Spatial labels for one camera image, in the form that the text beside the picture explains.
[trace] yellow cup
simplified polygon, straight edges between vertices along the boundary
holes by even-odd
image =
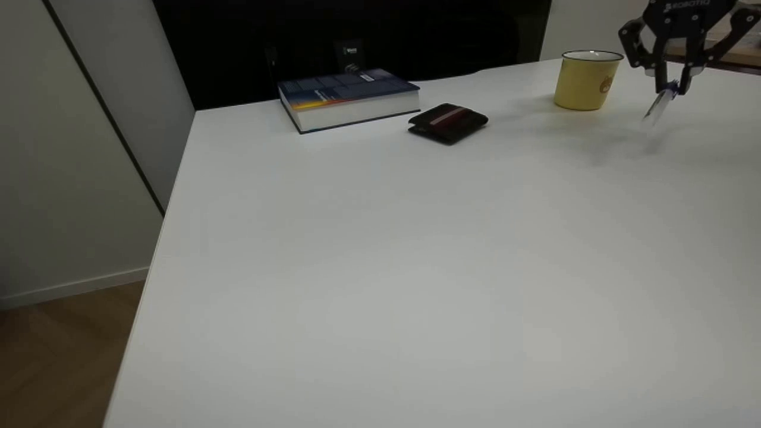
[[[554,104],[577,112],[598,112],[614,82],[623,54],[607,50],[575,50],[563,54]]]

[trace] book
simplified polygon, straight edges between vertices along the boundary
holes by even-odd
[[[418,87],[386,69],[279,82],[300,132],[418,112]]]

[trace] floor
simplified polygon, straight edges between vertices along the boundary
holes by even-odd
[[[142,285],[0,312],[0,425],[99,428]]]

